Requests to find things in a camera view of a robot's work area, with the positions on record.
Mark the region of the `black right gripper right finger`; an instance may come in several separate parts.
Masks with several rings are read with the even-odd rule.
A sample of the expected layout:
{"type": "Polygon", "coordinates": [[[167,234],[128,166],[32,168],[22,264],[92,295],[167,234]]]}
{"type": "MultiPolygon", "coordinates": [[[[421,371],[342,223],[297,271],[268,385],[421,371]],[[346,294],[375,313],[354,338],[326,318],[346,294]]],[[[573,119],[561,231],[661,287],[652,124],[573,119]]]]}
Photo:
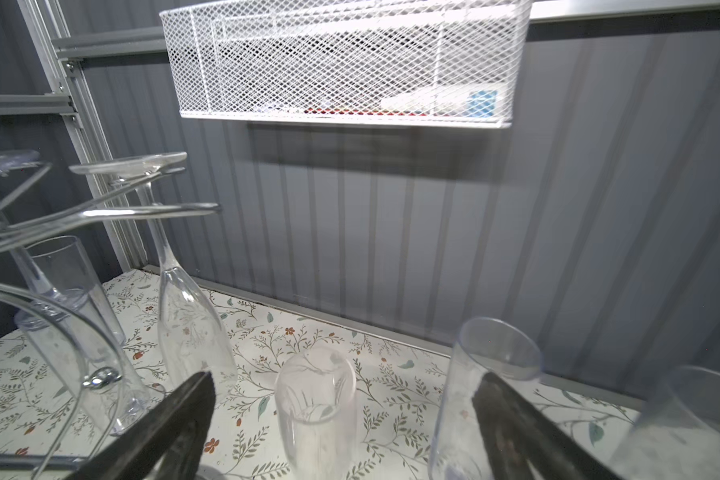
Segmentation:
{"type": "Polygon", "coordinates": [[[473,397],[496,479],[616,479],[500,376],[483,375],[473,397]]]}

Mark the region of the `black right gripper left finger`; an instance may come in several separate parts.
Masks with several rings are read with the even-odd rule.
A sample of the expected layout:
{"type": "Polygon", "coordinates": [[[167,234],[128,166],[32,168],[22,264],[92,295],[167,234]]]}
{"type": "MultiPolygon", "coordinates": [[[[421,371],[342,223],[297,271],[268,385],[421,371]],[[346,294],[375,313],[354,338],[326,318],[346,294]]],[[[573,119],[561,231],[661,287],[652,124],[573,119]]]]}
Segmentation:
{"type": "Polygon", "coordinates": [[[212,374],[197,372],[70,479],[193,479],[216,399],[212,374]]]}

